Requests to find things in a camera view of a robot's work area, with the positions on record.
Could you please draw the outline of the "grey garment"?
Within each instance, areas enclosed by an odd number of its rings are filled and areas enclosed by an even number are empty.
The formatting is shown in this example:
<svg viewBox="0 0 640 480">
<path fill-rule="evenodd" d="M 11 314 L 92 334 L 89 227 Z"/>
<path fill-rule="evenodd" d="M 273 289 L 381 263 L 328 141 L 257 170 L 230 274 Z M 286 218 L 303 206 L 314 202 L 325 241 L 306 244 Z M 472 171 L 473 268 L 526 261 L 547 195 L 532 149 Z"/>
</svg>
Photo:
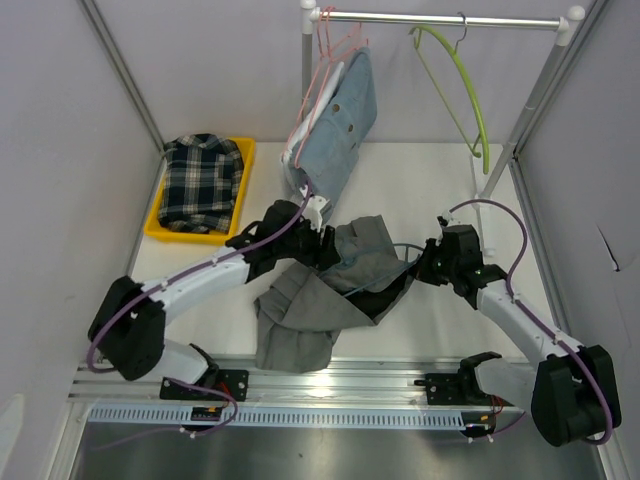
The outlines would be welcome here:
<svg viewBox="0 0 640 480">
<path fill-rule="evenodd" d="M 393 241 L 377 215 L 338 226 L 339 254 L 346 243 L 374 246 Z M 320 271 L 295 263 L 255 300 L 257 368 L 294 374 L 326 368 L 342 331 L 379 325 L 412 283 L 408 270 L 381 293 L 345 298 L 324 279 L 332 267 Z"/>
</svg>

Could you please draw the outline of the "white skirt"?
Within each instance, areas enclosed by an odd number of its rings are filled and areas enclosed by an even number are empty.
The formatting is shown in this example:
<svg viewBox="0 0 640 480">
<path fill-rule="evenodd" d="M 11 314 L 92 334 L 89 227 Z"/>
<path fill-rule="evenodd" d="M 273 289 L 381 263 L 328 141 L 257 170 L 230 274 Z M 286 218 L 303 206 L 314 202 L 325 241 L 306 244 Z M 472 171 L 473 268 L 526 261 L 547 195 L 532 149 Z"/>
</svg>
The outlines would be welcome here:
<svg viewBox="0 0 640 480">
<path fill-rule="evenodd" d="M 337 65 L 330 70 L 330 75 L 323 83 L 314 106 L 291 134 L 281 154 L 280 162 L 283 168 L 284 179 L 286 185 L 292 192 L 297 189 L 294 178 L 294 160 L 296 157 L 294 150 L 302 146 L 302 142 L 309 136 L 320 115 L 325 111 L 329 101 L 333 98 L 343 76 L 344 68 L 345 64 L 338 62 Z"/>
</svg>

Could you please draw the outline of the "light blue denim skirt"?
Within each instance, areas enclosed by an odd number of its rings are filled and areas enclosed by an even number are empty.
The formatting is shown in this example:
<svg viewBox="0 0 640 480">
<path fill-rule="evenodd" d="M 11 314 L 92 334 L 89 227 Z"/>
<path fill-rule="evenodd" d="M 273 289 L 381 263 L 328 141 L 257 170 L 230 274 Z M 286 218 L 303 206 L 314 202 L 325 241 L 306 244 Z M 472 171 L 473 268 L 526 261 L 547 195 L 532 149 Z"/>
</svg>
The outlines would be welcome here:
<svg viewBox="0 0 640 480">
<path fill-rule="evenodd" d="M 355 52 L 337 90 L 322 109 L 304 144 L 297 144 L 288 167 L 291 185 L 306 181 L 312 192 L 327 200 L 322 218 L 327 222 L 359 160 L 359 148 L 374 125 L 377 100 L 370 50 Z"/>
</svg>

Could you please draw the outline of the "pink wire hanger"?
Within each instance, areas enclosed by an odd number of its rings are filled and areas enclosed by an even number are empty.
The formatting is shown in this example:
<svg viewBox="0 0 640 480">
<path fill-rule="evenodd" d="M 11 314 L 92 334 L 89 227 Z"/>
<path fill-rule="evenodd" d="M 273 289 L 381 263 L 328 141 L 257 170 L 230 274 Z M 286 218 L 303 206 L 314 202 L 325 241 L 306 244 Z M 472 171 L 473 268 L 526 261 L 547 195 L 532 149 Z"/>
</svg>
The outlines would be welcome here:
<svg viewBox="0 0 640 480">
<path fill-rule="evenodd" d="M 314 31 L 318 26 L 318 22 L 321 19 L 321 10 L 317 6 L 316 1 L 300 1 L 300 26 L 301 26 L 301 39 L 302 39 L 302 97 L 301 106 L 296 117 L 295 128 L 291 134 L 298 127 L 301 121 L 309 113 L 310 109 L 314 106 L 318 93 L 314 99 L 313 92 L 317 84 L 318 76 L 323 68 L 323 45 L 320 45 L 320 60 L 316 67 L 313 66 L 313 39 Z"/>
<path fill-rule="evenodd" d="M 294 130 L 290 133 L 283 157 L 299 167 L 302 149 L 308 142 L 320 115 L 328 107 L 345 72 L 345 61 L 368 44 L 360 24 L 353 26 L 341 39 L 332 41 L 330 27 L 317 25 L 317 62 L 308 85 L 302 91 L 302 103 Z"/>
</svg>

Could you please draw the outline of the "blue plastic hanger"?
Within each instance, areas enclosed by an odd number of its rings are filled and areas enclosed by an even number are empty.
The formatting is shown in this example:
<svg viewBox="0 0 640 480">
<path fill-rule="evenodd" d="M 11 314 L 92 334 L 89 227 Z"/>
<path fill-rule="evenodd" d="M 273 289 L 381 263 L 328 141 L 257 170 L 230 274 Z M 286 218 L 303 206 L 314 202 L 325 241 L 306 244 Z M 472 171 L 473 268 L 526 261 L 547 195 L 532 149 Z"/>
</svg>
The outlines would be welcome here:
<svg viewBox="0 0 640 480">
<path fill-rule="evenodd" d="M 343 297 L 357 293 L 381 293 L 413 266 L 423 248 L 410 243 L 362 246 L 346 243 L 341 261 L 324 275 Z"/>
</svg>

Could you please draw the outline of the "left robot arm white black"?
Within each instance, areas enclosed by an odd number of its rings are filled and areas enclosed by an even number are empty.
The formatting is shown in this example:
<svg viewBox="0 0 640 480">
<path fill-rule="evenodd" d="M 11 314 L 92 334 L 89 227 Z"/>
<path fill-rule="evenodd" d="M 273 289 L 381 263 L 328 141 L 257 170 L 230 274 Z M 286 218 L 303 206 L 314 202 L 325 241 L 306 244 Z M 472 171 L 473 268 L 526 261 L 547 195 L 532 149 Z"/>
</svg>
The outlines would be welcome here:
<svg viewBox="0 0 640 480">
<path fill-rule="evenodd" d="M 337 264 L 335 230 L 323 219 L 327 208 L 318 195 L 300 204 L 278 200 L 261 220 L 199 263 L 157 280 L 115 280 L 88 330 L 89 369 L 116 372 L 127 381 L 159 375 L 180 381 L 194 399 L 209 398 L 217 387 L 212 360 L 196 345 L 168 340 L 166 326 L 211 296 L 272 271 L 281 260 L 320 269 Z"/>
</svg>

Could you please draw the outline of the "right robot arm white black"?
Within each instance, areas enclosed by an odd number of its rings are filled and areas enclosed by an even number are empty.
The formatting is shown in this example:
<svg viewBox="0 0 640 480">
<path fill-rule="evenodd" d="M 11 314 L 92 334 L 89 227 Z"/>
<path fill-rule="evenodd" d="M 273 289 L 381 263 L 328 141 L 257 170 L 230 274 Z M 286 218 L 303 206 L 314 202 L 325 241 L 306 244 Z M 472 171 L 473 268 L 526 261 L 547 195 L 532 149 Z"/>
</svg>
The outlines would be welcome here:
<svg viewBox="0 0 640 480">
<path fill-rule="evenodd" d="M 470 225 L 449 225 L 427 240 L 416 280 L 453 288 L 472 309 L 496 324 L 529 364 L 516 367 L 495 352 L 464 359 L 456 382 L 468 403 L 496 396 L 529 414 L 541 436 L 559 447 L 574 441 L 603 444 L 622 421 L 611 355 L 587 347 L 540 319 L 514 292 L 507 273 L 487 264 Z"/>
</svg>

